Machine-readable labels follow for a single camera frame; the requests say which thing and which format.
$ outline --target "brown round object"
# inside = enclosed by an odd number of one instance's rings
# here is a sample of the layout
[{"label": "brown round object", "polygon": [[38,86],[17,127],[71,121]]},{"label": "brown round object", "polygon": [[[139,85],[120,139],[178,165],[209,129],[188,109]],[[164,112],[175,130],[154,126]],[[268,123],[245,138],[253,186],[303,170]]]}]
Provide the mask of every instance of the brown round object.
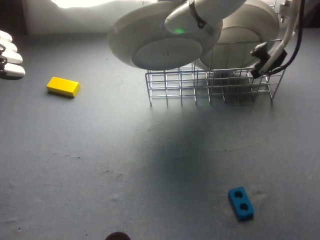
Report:
[{"label": "brown round object", "polygon": [[105,240],[131,240],[131,239],[124,232],[117,231],[117,232],[111,233],[109,236],[106,237]]}]

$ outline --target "metal wire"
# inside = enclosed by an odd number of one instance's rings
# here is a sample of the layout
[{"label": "metal wire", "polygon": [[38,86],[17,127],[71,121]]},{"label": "metal wire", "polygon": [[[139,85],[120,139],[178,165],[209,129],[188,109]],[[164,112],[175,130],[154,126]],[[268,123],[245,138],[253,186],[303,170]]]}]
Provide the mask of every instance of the metal wire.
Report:
[{"label": "metal wire", "polygon": [[[274,4],[270,7],[275,9],[276,4],[277,0],[274,0]],[[281,39],[270,40],[268,42],[280,43]],[[218,44],[259,43],[258,41],[251,41]],[[257,95],[268,94],[270,99],[273,100],[283,79],[285,70],[276,75],[263,75],[258,79],[253,78],[251,70],[251,67],[228,68],[228,62],[225,69],[202,70],[196,67],[195,62],[193,62],[172,70],[148,70],[145,74],[145,82],[150,106],[153,104],[153,99],[159,98],[165,98],[167,105],[171,98],[180,98],[181,104],[183,104],[183,98],[187,97],[193,97],[195,103],[197,103],[200,97],[206,97],[212,103],[215,97],[220,98],[222,96],[223,101],[228,103],[233,102],[235,99],[239,102],[245,96],[250,96],[250,99],[254,101]]]}]

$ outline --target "black hole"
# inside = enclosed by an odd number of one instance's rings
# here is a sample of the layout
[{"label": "black hole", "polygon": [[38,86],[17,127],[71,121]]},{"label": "black hole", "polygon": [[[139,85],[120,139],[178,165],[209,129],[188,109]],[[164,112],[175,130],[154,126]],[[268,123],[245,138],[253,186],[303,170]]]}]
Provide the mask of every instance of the black hole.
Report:
[{"label": "black hole", "polygon": [[242,192],[240,192],[240,191],[236,191],[235,193],[234,193],[234,196],[236,197],[236,198],[239,198],[239,199],[242,199]]},{"label": "black hole", "polygon": [[244,210],[244,211],[247,211],[247,210],[248,210],[248,205],[245,204],[245,203],[241,203],[240,209],[241,209],[241,210]]}]

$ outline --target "white wall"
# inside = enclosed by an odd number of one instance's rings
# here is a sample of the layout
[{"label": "white wall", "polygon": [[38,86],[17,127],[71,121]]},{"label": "white wall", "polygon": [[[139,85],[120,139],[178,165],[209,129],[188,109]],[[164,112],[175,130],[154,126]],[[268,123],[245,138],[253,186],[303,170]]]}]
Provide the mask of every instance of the white wall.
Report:
[{"label": "white wall", "polygon": [[142,0],[112,1],[88,8],[60,8],[51,0],[25,3],[29,34],[105,33],[121,16],[142,7]]}]

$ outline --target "green light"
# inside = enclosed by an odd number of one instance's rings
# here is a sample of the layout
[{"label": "green light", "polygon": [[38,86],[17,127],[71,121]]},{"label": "green light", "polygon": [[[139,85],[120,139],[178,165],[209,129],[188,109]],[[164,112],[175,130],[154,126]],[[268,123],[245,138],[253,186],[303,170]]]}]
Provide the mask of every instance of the green light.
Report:
[{"label": "green light", "polygon": [[175,31],[174,31],[176,34],[184,34],[185,31],[181,28],[177,28]]}]

